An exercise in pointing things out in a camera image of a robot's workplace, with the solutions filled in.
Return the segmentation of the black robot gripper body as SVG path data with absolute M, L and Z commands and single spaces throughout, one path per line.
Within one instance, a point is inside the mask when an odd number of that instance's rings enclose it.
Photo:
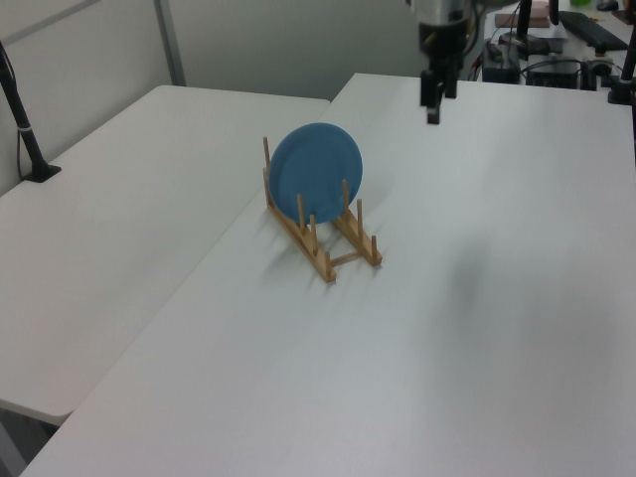
M 463 59 L 467 45 L 468 21 L 443 25 L 420 23 L 418 35 L 418 45 L 428 60 L 428 68 L 446 68 L 451 64 L 459 64 Z

